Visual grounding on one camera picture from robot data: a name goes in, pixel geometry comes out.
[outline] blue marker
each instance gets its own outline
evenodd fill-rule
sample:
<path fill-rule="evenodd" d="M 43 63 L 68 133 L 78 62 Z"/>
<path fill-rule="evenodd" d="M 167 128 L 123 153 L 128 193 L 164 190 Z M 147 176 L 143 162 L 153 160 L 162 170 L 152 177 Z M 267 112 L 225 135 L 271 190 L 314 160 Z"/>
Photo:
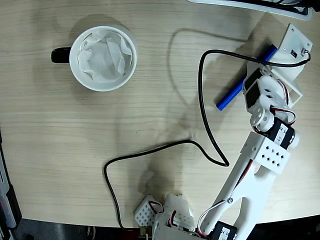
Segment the blue marker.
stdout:
<path fill-rule="evenodd" d="M 260 57 L 259 60 L 269 61 L 271 57 L 277 51 L 277 47 L 275 45 L 271 45 Z M 246 79 L 247 74 L 245 74 L 236 85 L 218 102 L 216 107 L 219 110 L 223 110 L 237 95 L 242 91 L 242 86 L 244 84 L 244 80 Z"/>

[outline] hole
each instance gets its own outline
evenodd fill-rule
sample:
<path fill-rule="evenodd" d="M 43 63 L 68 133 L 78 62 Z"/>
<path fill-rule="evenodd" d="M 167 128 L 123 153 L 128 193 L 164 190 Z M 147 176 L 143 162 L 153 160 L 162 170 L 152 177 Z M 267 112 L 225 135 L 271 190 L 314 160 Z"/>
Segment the hole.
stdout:
<path fill-rule="evenodd" d="M 297 56 L 298 56 L 298 54 L 297 54 L 295 51 L 293 51 L 293 50 L 291 50 L 290 54 L 291 54 L 294 58 L 297 58 Z"/>

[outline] black cable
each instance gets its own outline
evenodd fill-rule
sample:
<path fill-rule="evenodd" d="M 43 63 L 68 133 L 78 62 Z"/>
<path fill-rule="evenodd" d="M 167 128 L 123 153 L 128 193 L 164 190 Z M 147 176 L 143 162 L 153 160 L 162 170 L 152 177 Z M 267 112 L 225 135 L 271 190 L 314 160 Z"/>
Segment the black cable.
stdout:
<path fill-rule="evenodd" d="M 277 1 L 275 2 L 274 4 L 281 4 L 282 2 L 284 2 L 285 0 L 280 0 L 280 1 Z"/>
<path fill-rule="evenodd" d="M 171 148 L 171 147 L 174 147 L 174 146 L 177 146 L 177 145 L 181 145 L 181 144 L 193 144 L 195 145 L 196 147 L 198 147 L 200 149 L 200 151 L 202 152 L 202 154 L 211 162 L 213 163 L 216 163 L 220 166 L 223 166 L 223 163 L 219 162 L 219 161 L 216 161 L 214 159 L 212 159 L 207 153 L 206 151 L 204 150 L 204 148 L 199 144 L 197 143 L 196 141 L 193 141 L 193 140 L 189 140 L 189 139 L 186 139 L 186 140 L 181 140 L 181 141 L 175 141 L 175 142 L 171 142 L 171 143 L 168 143 L 164 146 L 160 146 L 160 147 L 157 147 L 157 148 L 154 148 L 154 149 L 151 149 L 151 150 L 147 150 L 147 151 L 142 151 L 142 152 L 139 152 L 139 153 L 135 153 L 135 154 L 130 154 L 130 155 L 126 155 L 126 156 L 120 156 L 120 157 L 117 157 L 117 158 L 114 158 L 110 161 L 108 161 L 104 167 L 103 167 L 103 173 L 104 173 L 104 178 L 105 178 L 105 181 L 106 181 L 106 184 L 108 185 L 109 187 L 109 190 L 111 192 L 111 195 L 112 195 L 112 198 L 113 198 L 113 201 L 114 201 L 114 205 L 115 205 L 115 210 L 116 210 L 116 216 L 117 216 L 117 219 L 118 219 L 118 223 L 120 225 L 120 228 L 122 228 L 123 230 L 125 231 L 131 231 L 130 228 L 125 228 L 123 225 L 122 225 L 122 221 L 121 221 L 121 215 L 120 215 L 120 208 L 119 208 L 119 204 L 118 204 L 118 200 L 117 200 L 117 197 L 116 197 L 116 194 L 111 186 L 111 183 L 109 181 L 109 177 L 108 177 L 108 173 L 107 173 L 107 168 L 110 164 L 114 163 L 114 162 L 118 162 L 118 161 L 121 161 L 121 160 L 126 160 L 126 159 L 132 159 L 132 158 L 138 158 L 138 157 L 141 157 L 141 156 L 145 156 L 145 155 L 149 155 L 149 154 L 153 154 L 153 153 L 156 153 L 156 152 L 159 152 L 161 150 L 165 150 L 165 149 L 168 149 L 168 148 Z"/>
<path fill-rule="evenodd" d="M 230 52 L 230 51 L 225 51 L 225 50 L 213 49 L 213 50 L 206 51 L 202 55 L 202 57 L 200 59 L 199 70 L 198 70 L 199 105 L 200 105 L 200 111 L 201 111 L 202 120 L 203 120 L 203 124 L 204 124 L 205 130 L 206 130 L 206 132 L 208 134 L 208 137 L 209 137 L 212 145 L 214 146 L 215 150 L 217 151 L 217 153 L 222 158 L 223 162 L 220 162 L 220 161 L 217 161 L 217 160 L 214 160 L 213 158 L 211 158 L 199 143 L 197 143 L 196 141 L 190 140 L 190 139 L 171 142 L 171 143 L 168 143 L 168 144 L 166 144 L 164 146 L 160 146 L 160 147 L 157 147 L 157 148 L 154 148 L 154 149 L 151 149 L 151 150 L 147 150 L 147 151 L 143 151 L 143 152 L 139 152 L 139 153 L 135 153 L 135 154 L 130 154 L 130 155 L 126 155 L 126 156 L 120 156 L 120 157 L 117 157 L 117 158 L 114 158 L 114 159 L 108 161 L 103 167 L 103 174 L 104 174 L 104 178 L 105 178 L 106 184 L 108 185 L 109 190 L 110 190 L 111 195 L 112 195 L 112 198 L 113 198 L 113 202 L 114 202 L 115 210 L 116 210 L 116 216 L 117 216 L 117 220 L 118 220 L 120 228 L 125 230 L 125 231 L 132 231 L 132 229 L 130 229 L 130 228 L 125 228 L 123 226 L 123 224 L 122 224 L 122 221 L 121 221 L 121 214 L 120 214 L 120 208 L 119 208 L 118 200 L 117 200 L 116 194 L 115 194 L 115 192 L 114 192 L 114 190 L 112 188 L 112 185 L 111 185 L 111 183 L 109 181 L 108 172 L 107 172 L 107 168 L 108 168 L 108 166 L 110 164 L 112 164 L 114 162 L 121 161 L 121 160 L 138 158 L 138 157 L 145 156 L 145 155 L 148 155 L 148 154 L 153 154 L 153 153 L 159 152 L 161 150 L 165 150 L 165 149 L 168 149 L 168 148 L 171 148 L 171 147 L 174 147 L 174 146 L 177 146 L 177 145 L 181 145 L 181 144 L 193 144 L 193 145 L 195 145 L 196 147 L 198 147 L 200 149 L 202 154 L 210 162 L 212 162 L 214 164 L 217 164 L 219 166 L 223 166 L 223 167 L 228 167 L 230 165 L 228 160 L 227 160 L 227 158 L 226 158 L 226 156 L 220 150 L 220 148 L 219 148 L 219 146 L 218 146 L 218 144 L 217 144 L 217 142 L 216 142 L 216 140 L 215 140 L 215 138 L 214 138 L 214 136 L 213 136 L 213 134 L 212 134 L 212 132 L 210 130 L 210 126 L 209 126 L 209 123 L 208 123 L 208 120 L 207 120 L 207 116 L 206 116 L 204 98 L 203 98 L 203 69 L 204 69 L 204 63 L 205 63 L 205 59 L 206 59 L 207 55 L 209 55 L 209 54 L 224 54 L 224 55 L 232 56 L 232 57 L 235 57 L 235 58 L 239 58 L 239 59 L 244 59 L 244 60 L 247 60 L 247 61 L 255 62 L 255 63 L 258 63 L 258 64 L 264 64 L 264 65 L 269 65 L 269 66 L 274 66 L 274 67 L 282 67 L 282 68 L 294 68 L 294 67 L 302 66 L 302 65 L 306 64 L 307 62 L 309 62 L 311 60 L 311 54 L 309 52 L 306 52 L 306 53 L 308 53 L 308 56 L 309 56 L 307 60 L 303 60 L 301 62 L 294 63 L 294 64 L 282 64 L 282 63 L 258 60 L 258 59 L 255 59 L 253 57 L 244 56 L 244 55 L 241 55 L 241 54 L 237 54 L 237 53 Z"/>
<path fill-rule="evenodd" d="M 219 148 L 219 146 L 218 146 L 218 144 L 217 144 L 217 142 L 211 132 L 211 129 L 210 129 L 210 126 L 209 126 L 209 123 L 207 120 L 207 116 L 206 116 L 206 111 L 205 111 L 205 104 L 204 104 L 204 97 L 203 97 L 203 83 L 202 82 L 203 82 L 204 63 L 205 63 L 206 56 L 209 54 L 224 54 L 224 55 L 232 56 L 235 58 L 255 62 L 258 64 L 264 64 L 264 65 L 269 65 L 269 66 L 274 66 L 274 67 L 282 67 L 282 68 L 294 68 L 294 67 L 304 65 L 311 60 L 311 55 L 310 55 L 310 53 L 308 53 L 309 58 L 307 60 L 303 60 L 301 62 L 294 63 L 294 64 L 282 64 L 282 63 L 276 63 L 276 62 L 270 62 L 270 61 L 263 61 L 263 60 L 258 60 L 253 57 L 244 56 L 244 55 L 241 55 L 238 53 L 234 53 L 231 51 L 217 50 L 217 49 L 208 50 L 202 55 L 202 57 L 200 59 L 200 63 L 199 63 L 199 70 L 198 70 L 198 96 L 199 96 L 199 105 L 200 105 L 201 116 L 202 116 L 205 130 L 209 136 L 209 139 L 210 139 L 212 145 L 214 146 L 216 152 L 220 155 L 220 157 L 224 161 L 224 164 L 222 164 L 221 162 L 217 162 L 217 161 L 214 161 L 214 163 L 218 164 L 220 166 L 228 167 L 229 162 L 228 162 L 226 156 L 224 155 L 224 153 L 220 150 L 220 148 Z"/>

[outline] perforated plate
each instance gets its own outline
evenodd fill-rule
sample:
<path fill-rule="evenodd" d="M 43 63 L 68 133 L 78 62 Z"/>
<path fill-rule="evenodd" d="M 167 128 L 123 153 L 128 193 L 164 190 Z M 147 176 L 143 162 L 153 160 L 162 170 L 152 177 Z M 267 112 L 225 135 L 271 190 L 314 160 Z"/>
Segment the perforated plate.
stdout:
<path fill-rule="evenodd" d="M 149 201 L 156 201 L 152 195 L 147 195 L 134 212 L 134 220 L 140 227 L 152 227 L 156 214 L 151 209 Z"/>
<path fill-rule="evenodd" d="M 277 174 L 282 173 L 290 157 L 290 152 L 255 132 L 250 133 L 241 150 L 241 154 Z"/>

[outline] white bracket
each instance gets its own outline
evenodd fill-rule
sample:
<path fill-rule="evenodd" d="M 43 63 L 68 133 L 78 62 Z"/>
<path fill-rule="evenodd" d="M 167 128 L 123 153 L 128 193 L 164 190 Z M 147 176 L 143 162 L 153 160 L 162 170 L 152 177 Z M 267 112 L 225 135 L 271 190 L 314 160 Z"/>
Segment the white bracket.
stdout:
<path fill-rule="evenodd" d="M 308 54 L 304 54 L 304 50 L 311 52 L 313 43 L 296 28 L 293 24 L 289 24 L 285 35 L 281 41 L 278 50 L 270 59 L 270 62 L 282 64 L 296 64 L 308 59 Z M 297 67 L 272 67 L 271 71 L 284 84 L 289 86 L 292 90 L 289 92 L 291 101 L 289 108 L 292 108 L 303 96 L 301 89 L 295 82 L 297 76 L 304 69 L 304 65 Z"/>

